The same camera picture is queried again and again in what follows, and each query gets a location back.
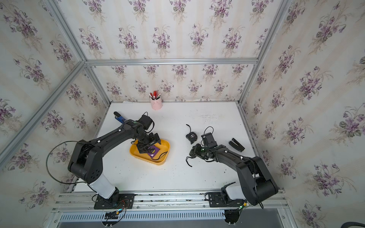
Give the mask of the purple tape measure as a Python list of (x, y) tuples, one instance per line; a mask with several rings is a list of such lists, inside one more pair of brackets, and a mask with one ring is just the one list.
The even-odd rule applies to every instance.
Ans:
[(160, 151), (160, 149), (156, 146), (150, 146), (147, 148), (147, 154), (151, 157), (154, 158), (158, 152)]

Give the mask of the black 5M tape measure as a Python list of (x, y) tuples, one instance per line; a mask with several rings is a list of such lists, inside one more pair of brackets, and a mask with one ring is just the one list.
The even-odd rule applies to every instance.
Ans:
[(186, 126), (189, 127), (189, 133), (185, 137), (190, 142), (190, 144), (193, 144), (194, 142), (197, 141), (198, 136), (197, 136), (197, 134), (195, 132), (192, 131), (190, 125), (186, 124)]

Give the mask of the yellow plastic storage box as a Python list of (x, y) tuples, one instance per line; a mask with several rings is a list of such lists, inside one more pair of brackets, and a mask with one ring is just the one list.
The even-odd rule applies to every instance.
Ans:
[(169, 154), (170, 151), (170, 143), (166, 140), (161, 140), (161, 144), (156, 143), (154, 146), (158, 147), (160, 149), (160, 151), (158, 152), (158, 154), (154, 157), (151, 158), (147, 153), (146, 154), (140, 154), (138, 152), (137, 149), (137, 140), (135, 142), (132, 143), (132, 146), (130, 147), (130, 154), (138, 159), (141, 159), (143, 161), (152, 163), (152, 164), (156, 164), (156, 165), (162, 165), (165, 163), (165, 160)]

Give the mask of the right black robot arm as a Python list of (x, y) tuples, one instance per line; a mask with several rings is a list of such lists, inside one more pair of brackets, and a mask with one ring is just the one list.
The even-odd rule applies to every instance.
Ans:
[(242, 156), (224, 145), (210, 148), (200, 144), (192, 147), (189, 157), (222, 163), (236, 171), (239, 182), (221, 188), (222, 201), (227, 206), (238, 200), (255, 206), (279, 192), (274, 178), (260, 157)]

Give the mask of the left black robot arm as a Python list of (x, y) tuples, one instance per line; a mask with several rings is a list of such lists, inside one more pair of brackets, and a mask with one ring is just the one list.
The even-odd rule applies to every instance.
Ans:
[(116, 204), (119, 201), (119, 189), (103, 173), (103, 157), (112, 149), (129, 139), (136, 140), (135, 146), (141, 154), (148, 153), (149, 148), (160, 144), (158, 134), (147, 131), (154, 122), (143, 115), (139, 120), (127, 120), (120, 127), (97, 139), (80, 140), (75, 145), (68, 171), (90, 186), (101, 198)]

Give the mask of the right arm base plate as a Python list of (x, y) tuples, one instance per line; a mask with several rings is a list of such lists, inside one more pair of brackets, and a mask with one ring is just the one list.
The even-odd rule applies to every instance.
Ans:
[(204, 194), (204, 200), (209, 203), (210, 208), (243, 208), (248, 205), (246, 199), (230, 199), (222, 192), (207, 192)]

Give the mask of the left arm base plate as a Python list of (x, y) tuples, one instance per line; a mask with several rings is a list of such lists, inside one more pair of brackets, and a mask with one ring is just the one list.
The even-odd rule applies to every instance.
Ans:
[(97, 195), (94, 204), (94, 210), (108, 210), (108, 209), (122, 209), (126, 207), (127, 209), (132, 209), (135, 199), (135, 194), (126, 193), (119, 194), (118, 196), (112, 196), (110, 199), (105, 199), (100, 195)]

